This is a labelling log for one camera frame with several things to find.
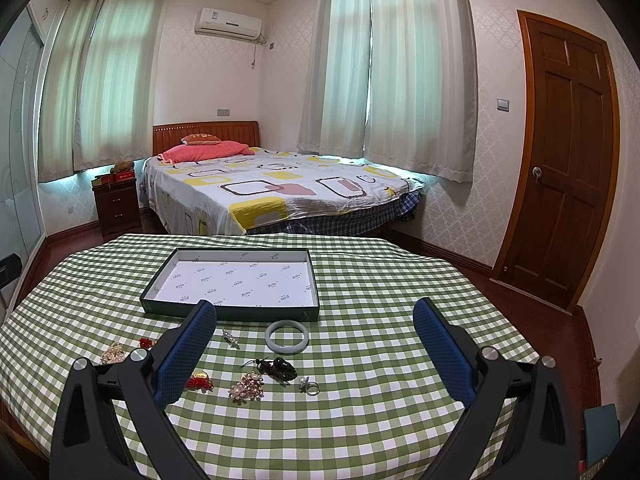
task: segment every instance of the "patterned wallpaper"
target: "patterned wallpaper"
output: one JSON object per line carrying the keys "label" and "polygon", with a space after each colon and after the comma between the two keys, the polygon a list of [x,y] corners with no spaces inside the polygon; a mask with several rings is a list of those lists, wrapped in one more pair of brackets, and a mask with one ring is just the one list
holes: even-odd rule
{"label": "patterned wallpaper", "polygon": [[276,0],[268,5],[260,135],[273,150],[295,150],[302,120],[306,68],[317,0]]}
{"label": "patterned wallpaper", "polygon": [[609,228],[580,298],[600,368],[602,403],[615,402],[622,428],[640,399],[640,70],[606,18],[620,101],[620,169]]}
{"label": "patterned wallpaper", "polygon": [[267,13],[265,4],[251,0],[169,0],[158,53],[154,124],[215,121],[218,108],[229,108],[231,121],[258,118],[265,47],[196,34],[204,7],[263,21]]}
{"label": "patterned wallpaper", "polygon": [[[243,41],[194,32],[203,7],[264,19],[267,6],[251,0],[169,0],[158,53],[154,124],[217,119],[217,108],[229,108],[231,120],[256,120],[260,108],[262,53]],[[142,161],[136,162],[140,184]],[[39,184],[47,234],[97,220],[92,178],[110,166]],[[138,191],[140,206],[146,196]]]}
{"label": "patterned wallpaper", "polygon": [[[138,181],[138,205],[146,207],[146,193],[140,191],[142,165],[143,161],[137,160],[134,170]],[[38,198],[47,235],[98,219],[91,181],[96,175],[109,173],[110,168],[95,168],[46,184],[38,184]]]}
{"label": "patterned wallpaper", "polygon": [[[492,266],[518,184],[526,87],[517,10],[577,25],[607,39],[596,0],[470,0],[478,54],[478,132],[473,184],[427,178],[420,216],[396,228]],[[498,97],[510,111],[496,109]]]}

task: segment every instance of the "air conditioner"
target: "air conditioner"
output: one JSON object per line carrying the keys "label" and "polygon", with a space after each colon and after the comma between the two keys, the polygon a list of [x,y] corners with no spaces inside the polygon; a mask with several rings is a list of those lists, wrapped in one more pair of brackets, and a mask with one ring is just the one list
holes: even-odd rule
{"label": "air conditioner", "polygon": [[262,29],[262,20],[243,16],[226,10],[202,9],[196,32],[224,34],[244,40],[257,40]]}

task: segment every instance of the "green checkered tablecloth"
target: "green checkered tablecloth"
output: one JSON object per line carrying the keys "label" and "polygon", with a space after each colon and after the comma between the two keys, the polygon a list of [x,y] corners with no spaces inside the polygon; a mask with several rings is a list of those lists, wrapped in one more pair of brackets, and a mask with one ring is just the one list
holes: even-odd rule
{"label": "green checkered tablecloth", "polygon": [[[319,383],[309,397],[265,377],[265,395],[242,405],[228,389],[272,358],[266,323],[221,322],[198,369],[214,390],[185,392],[166,412],[211,478],[414,478],[436,455],[462,414],[414,332],[412,308],[429,296],[478,344],[531,362],[536,353],[517,330],[447,262],[377,239],[261,235],[124,235],[60,263],[0,328],[0,395],[48,452],[60,395],[78,356],[99,362],[114,341],[125,350],[158,339],[180,320],[146,316],[139,296],[174,247],[308,248],[321,311],[310,342],[289,361]],[[222,327],[241,349],[222,339]],[[505,403],[476,475],[500,446],[512,409]],[[124,404],[116,404],[140,472],[157,478]]]}

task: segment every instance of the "light switch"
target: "light switch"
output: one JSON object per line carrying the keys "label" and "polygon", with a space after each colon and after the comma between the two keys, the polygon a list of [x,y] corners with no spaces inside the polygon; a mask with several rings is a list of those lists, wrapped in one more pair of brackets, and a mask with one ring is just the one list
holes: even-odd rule
{"label": "light switch", "polygon": [[502,99],[498,97],[498,110],[501,112],[509,111],[509,101],[507,99]]}

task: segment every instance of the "silver ring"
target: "silver ring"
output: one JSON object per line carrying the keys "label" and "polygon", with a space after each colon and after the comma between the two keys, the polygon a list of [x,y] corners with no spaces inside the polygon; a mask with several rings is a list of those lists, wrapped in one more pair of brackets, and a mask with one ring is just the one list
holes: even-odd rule
{"label": "silver ring", "polygon": [[[271,339],[271,334],[283,326],[292,326],[293,328],[300,330],[300,332],[302,332],[302,341],[293,346],[280,346],[274,343],[273,339]],[[297,354],[298,352],[302,352],[306,348],[306,345],[309,344],[309,331],[302,323],[298,323],[297,321],[292,321],[290,319],[283,319],[276,321],[275,323],[271,323],[268,326],[267,330],[264,331],[264,342],[267,343],[269,349],[276,352],[276,354]]]}
{"label": "silver ring", "polygon": [[[315,388],[316,390],[315,390],[315,392],[312,393],[312,392],[309,391],[309,388]],[[308,396],[315,397],[317,394],[320,393],[320,386],[318,386],[318,383],[316,383],[315,381],[309,381],[306,384],[305,393]]]}

